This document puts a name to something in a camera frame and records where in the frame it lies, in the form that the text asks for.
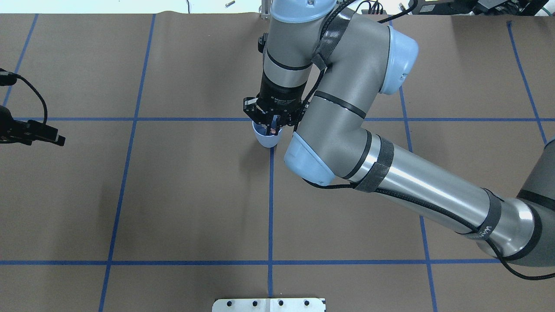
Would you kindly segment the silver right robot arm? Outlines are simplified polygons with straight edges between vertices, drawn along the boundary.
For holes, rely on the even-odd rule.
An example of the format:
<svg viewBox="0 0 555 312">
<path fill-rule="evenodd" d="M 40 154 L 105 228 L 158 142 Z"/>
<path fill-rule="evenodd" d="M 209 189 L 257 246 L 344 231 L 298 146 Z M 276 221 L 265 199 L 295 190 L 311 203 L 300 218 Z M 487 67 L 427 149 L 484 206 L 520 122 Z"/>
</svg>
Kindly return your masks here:
<svg viewBox="0 0 555 312">
<path fill-rule="evenodd" d="M 243 110 L 265 147 L 294 127 L 284 155 L 292 172 L 323 189 L 338 177 L 342 188 L 386 195 L 505 266 L 554 265 L 554 140 L 518 195 L 502 198 L 365 130 L 375 97 L 400 89 L 418 44 L 347 1 L 274 0 L 258 50 L 261 87 Z"/>
</svg>

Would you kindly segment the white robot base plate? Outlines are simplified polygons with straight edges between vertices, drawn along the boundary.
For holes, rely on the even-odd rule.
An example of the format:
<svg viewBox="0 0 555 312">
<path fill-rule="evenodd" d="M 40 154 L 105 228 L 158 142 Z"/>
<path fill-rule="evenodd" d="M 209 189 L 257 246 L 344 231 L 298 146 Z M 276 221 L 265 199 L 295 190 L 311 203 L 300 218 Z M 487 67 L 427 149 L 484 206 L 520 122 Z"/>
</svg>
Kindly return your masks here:
<svg viewBox="0 0 555 312">
<path fill-rule="evenodd" d="M 218 299 L 212 312 L 326 312 L 321 298 L 238 298 Z"/>
</svg>

